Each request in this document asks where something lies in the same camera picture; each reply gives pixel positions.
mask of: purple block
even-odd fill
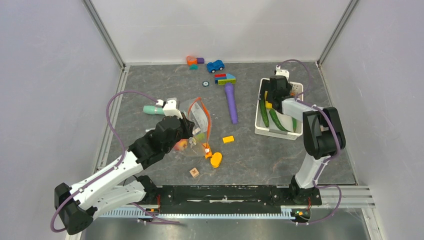
[[[234,98],[234,86],[230,82],[225,84],[225,95],[231,122],[232,124],[237,124],[239,123],[239,116],[237,115],[236,99]]]
[[[205,59],[203,57],[197,58],[197,64],[204,64],[204,63],[205,63]]]

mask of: cucumber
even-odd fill
[[[271,109],[269,110],[269,115],[271,116],[272,121],[275,123],[275,125],[277,126],[277,128],[278,128],[279,130],[284,131],[284,132],[288,132],[288,130],[287,130],[287,129],[285,129],[285,128],[283,127],[283,125],[281,125],[281,122],[280,122],[280,120],[278,119],[277,113],[276,113],[276,111],[274,110],[274,108],[271,108]]]
[[[259,100],[259,108],[260,108],[260,114],[262,115],[262,121],[263,124],[265,124],[265,127],[270,127],[270,120],[268,119],[268,113],[267,109],[265,108],[265,98],[262,96],[261,100]]]
[[[291,120],[293,121],[293,133],[295,133],[296,132],[296,128],[298,126],[298,121],[294,117],[292,117]]]

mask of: plastic bag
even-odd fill
[[[211,135],[212,121],[202,98],[181,102],[178,109],[194,123],[193,137],[182,139],[173,149],[187,157],[204,156]]]

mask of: gray marble surface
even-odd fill
[[[328,107],[329,98],[315,63],[307,63],[313,75],[308,75],[298,63],[286,63],[290,81],[302,83],[309,92],[304,96],[308,103]],[[276,63],[228,63],[222,73],[230,73],[237,79],[235,100],[239,123],[233,125],[227,107],[223,86],[215,85],[214,74],[208,73],[204,64],[198,70],[183,65],[131,66],[126,90],[137,90],[155,98],[178,98],[181,102],[202,97],[212,117],[209,144],[212,152],[223,155],[222,163],[213,168],[204,157],[185,157],[170,153],[160,162],[139,175],[148,175],[157,185],[212,185],[212,184],[289,184],[299,170],[306,151],[303,138],[286,140],[255,134],[255,114],[261,78],[273,75]],[[210,86],[203,87],[202,82]],[[143,96],[128,93],[122,98],[116,122],[116,130],[125,146],[145,134],[146,128],[154,128],[162,117],[143,113],[144,105],[153,102]],[[222,137],[233,135],[235,142],[223,144]],[[108,163],[121,155],[118,141],[112,140]],[[197,168],[200,175],[193,178],[189,170]],[[346,151],[330,162],[322,173],[321,184],[353,184],[355,179]]]

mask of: cable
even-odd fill
[[[309,86],[311,85],[311,82],[312,82],[312,74],[311,74],[311,71],[309,70],[309,67],[308,67],[308,66],[306,66],[306,64],[305,64],[304,62],[299,61],[299,60],[297,60],[297,59],[289,59],[289,60],[285,60],[285,61],[283,61],[282,63],[277,64],[277,67],[281,67],[281,65],[283,65],[283,64],[285,64],[285,63],[288,63],[288,62],[296,62],[296,63],[301,64],[301,65],[302,65],[302,66],[306,69],[307,76],[308,76],[308,84],[307,84],[306,88],[303,90],[303,92],[300,92],[300,93],[298,93],[298,94],[296,94],[296,95],[294,96],[294,98],[296,99],[296,98],[298,98],[300,95],[302,95],[302,94],[304,94],[305,92],[309,91]]]
[[[169,221],[169,220],[165,220],[162,218],[159,218],[153,214],[151,214],[150,212],[148,212],[146,209],[142,208],[141,206],[139,206],[137,203],[133,202],[131,203],[132,205],[136,206],[137,208],[139,208],[141,211],[143,211],[146,215],[152,217],[153,219],[159,220],[160,222],[157,221],[151,221],[151,222],[146,222],[147,224],[157,224],[157,225],[165,225],[165,224],[180,224],[179,221]]]
[[[120,95],[122,95],[122,94],[126,94],[126,93],[135,93],[135,94],[139,94],[139,95],[142,95],[142,96],[144,96],[144,97],[146,97],[146,98],[148,98],[148,99],[150,99],[150,100],[152,100],[153,102],[155,102],[155,103],[157,103],[158,102],[158,100],[156,99],[156,98],[154,98],[154,97],[151,97],[151,96],[149,96],[149,95],[147,95],[147,94],[145,94],[145,93],[143,93],[143,92],[140,92],[140,91],[135,91],[135,90],[125,90],[125,91],[121,91],[121,92],[118,92],[117,94],[115,94],[110,100],[109,100],[109,102],[107,103],[107,106],[106,106],[106,120],[107,120],[107,125],[109,126],[109,128],[110,128],[110,130],[112,131],[112,133],[113,133],[113,135],[115,135],[115,137],[118,139],[118,142],[119,142],[119,144],[120,144],[120,146],[121,146],[121,149],[122,149],[122,155],[120,156],[120,159],[119,159],[119,161],[113,166],[113,167],[111,167],[110,169],[108,169],[108,170],[106,170],[105,172],[103,172],[102,174],[100,174],[100,175],[98,175],[97,177],[95,177],[95,178],[93,178],[91,181],[89,181],[89,182],[87,182],[85,185],[83,185],[82,187],[81,187],[81,189],[82,190],[84,190],[84,189],[86,189],[88,186],[90,186],[91,184],[93,184],[94,182],[96,182],[97,180],[99,180],[99,179],[101,179],[101,178],[103,178],[104,176],[106,176],[107,174],[109,174],[110,172],[112,172],[114,169],[115,169],[115,167],[118,167],[121,163],[122,163],[122,161],[124,160],[124,158],[125,158],[125,154],[126,154],[126,148],[125,148],[125,145],[124,145],[124,143],[122,142],[122,139],[119,137],[119,135],[118,135],[118,133],[116,132],[116,130],[115,130],[115,128],[114,128],[114,126],[112,126],[112,123],[111,123],[111,117],[109,116],[109,109],[110,109],[110,107],[111,107],[111,104],[112,104],[112,102],[118,97],[118,96],[120,96]],[[56,217],[58,216],[58,214],[59,214],[59,212],[62,210],[62,208],[71,200],[71,199],[73,199],[76,195],[78,195],[80,193],[80,191],[77,189],[74,193],[72,193],[67,199],[65,199],[65,201],[63,201],[62,202],[62,204],[61,205],[59,205],[59,207],[56,209],[56,211],[54,212],[54,214],[53,214],[53,217],[51,218],[51,221],[50,221],[50,230],[52,231],[52,232],[54,232],[54,233],[60,233],[60,232],[63,232],[63,231],[65,231],[66,230],[66,228],[64,227],[64,228],[62,228],[62,229],[56,229],[55,228],[55,219],[56,219]]]
[[[309,78],[309,82],[308,82],[307,87],[309,87],[311,85],[311,82],[312,82],[312,74],[311,74],[311,71],[309,70],[308,66],[306,66],[305,63],[303,63],[302,61],[299,61],[297,59],[285,60],[282,63],[278,64],[277,66],[281,66],[282,64],[285,64],[285,63],[288,63],[288,62],[297,62],[297,63],[301,64],[306,69],[307,75],[308,75],[308,78]],[[330,162],[331,160],[337,158],[340,155],[340,152],[342,150],[340,148],[339,139],[337,138],[336,131],[335,131],[334,127],[333,127],[333,124],[331,123],[329,117],[325,114],[325,112],[321,108],[319,108],[319,107],[317,107],[315,105],[309,104],[307,102],[304,102],[304,101],[302,101],[302,100],[300,100],[298,98],[298,96],[304,94],[305,92],[307,92],[307,89],[304,90],[301,93],[296,94],[294,96],[294,99],[297,102],[299,102],[299,103],[301,103],[303,105],[306,105],[306,106],[308,106],[310,108],[313,108],[313,109],[317,110],[324,117],[325,121],[327,122],[328,128],[331,131],[332,137],[334,138],[334,142],[335,142],[335,146],[336,146],[336,153],[333,156],[330,156],[329,158],[327,158],[324,161],[322,161],[321,165],[318,168],[318,171],[316,172],[315,176],[312,179],[312,184],[317,189],[327,189],[327,188],[332,188],[332,187],[337,188],[339,195],[338,195],[338,201],[337,201],[337,204],[335,205],[335,208],[331,211],[331,213],[328,216],[323,217],[323,218],[318,219],[318,220],[315,220],[315,221],[311,221],[311,222],[296,222],[296,225],[310,225],[310,224],[320,223],[320,222],[322,222],[322,221],[324,221],[324,220],[332,217],[334,215],[334,213],[339,209],[340,203],[342,202],[342,189],[340,189],[340,187],[338,185],[336,185],[336,184],[329,184],[329,185],[325,185],[325,186],[318,186],[318,178],[320,177],[320,175],[321,175],[322,171],[324,170],[325,166],[328,164],[328,162]]]
[[[312,207],[312,203],[311,203],[311,197],[307,198],[307,208],[306,208],[306,212],[311,210]]]

